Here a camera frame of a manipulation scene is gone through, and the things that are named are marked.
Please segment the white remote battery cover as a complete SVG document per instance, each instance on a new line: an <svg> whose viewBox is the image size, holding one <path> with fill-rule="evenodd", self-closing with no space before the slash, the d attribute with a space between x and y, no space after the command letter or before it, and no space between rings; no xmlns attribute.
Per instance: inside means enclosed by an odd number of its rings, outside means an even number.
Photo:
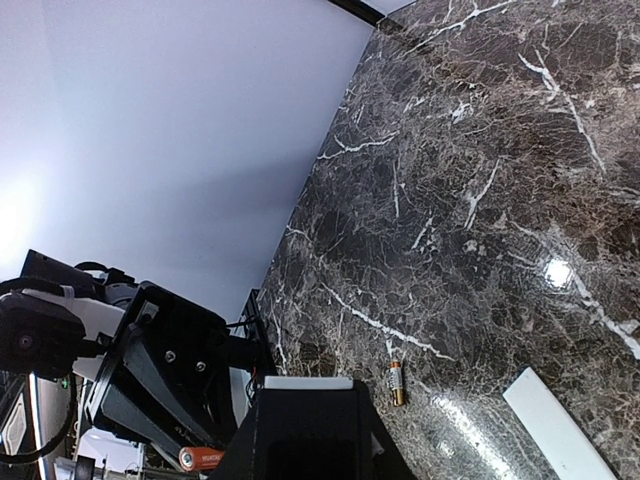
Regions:
<svg viewBox="0 0 640 480"><path fill-rule="evenodd" d="M559 400L531 368L503 398L559 479L605 480L616 475Z"/></svg>

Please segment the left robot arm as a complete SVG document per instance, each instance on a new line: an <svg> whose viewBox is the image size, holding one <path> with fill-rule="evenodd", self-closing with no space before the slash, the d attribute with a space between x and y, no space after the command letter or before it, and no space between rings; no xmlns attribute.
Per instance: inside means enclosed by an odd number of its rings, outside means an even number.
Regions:
<svg viewBox="0 0 640 480"><path fill-rule="evenodd" d="M54 450L83 409L90 425L177 456L223 449L237 424L230 334L216 313L150 282L109 297L103 286L26 277L1 285L1 369L18 380L65 381L57 432L42 437L33 410L26 439L4 443L6 463Z"/></svg>

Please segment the orange AA battery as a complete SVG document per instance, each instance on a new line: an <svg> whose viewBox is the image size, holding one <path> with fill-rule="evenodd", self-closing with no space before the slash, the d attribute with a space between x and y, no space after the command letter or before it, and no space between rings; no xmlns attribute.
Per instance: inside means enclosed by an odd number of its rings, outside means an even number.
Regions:
<svg viewBox="0 0 640 480"><path fill-rule="evenodd" d="M224 452L210 447L184 447L178 460L187 472L210 471L216 469L224 457Z"/></svg>

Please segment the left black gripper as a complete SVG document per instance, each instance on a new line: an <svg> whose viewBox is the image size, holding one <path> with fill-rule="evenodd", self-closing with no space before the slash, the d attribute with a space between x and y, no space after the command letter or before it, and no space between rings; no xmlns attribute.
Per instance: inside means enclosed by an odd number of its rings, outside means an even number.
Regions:
<svg viewBox="0 0 640 480"><path fill-rule="evenodd" d="M228 334L215 313L142 282L104 358L85 412L116 437L151 446L170 465L184 447L230 442Z"/></svg>

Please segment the white remote control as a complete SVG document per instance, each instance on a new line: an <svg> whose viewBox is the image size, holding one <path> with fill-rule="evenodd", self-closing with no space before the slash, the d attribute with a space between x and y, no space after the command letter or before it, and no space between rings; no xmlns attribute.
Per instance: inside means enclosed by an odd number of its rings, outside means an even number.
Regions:
<svg viewBox="0 0 640 480"><path fill-rule="evenodd" d="M211 479L413 479L367 386L268 376Z"/></svg>

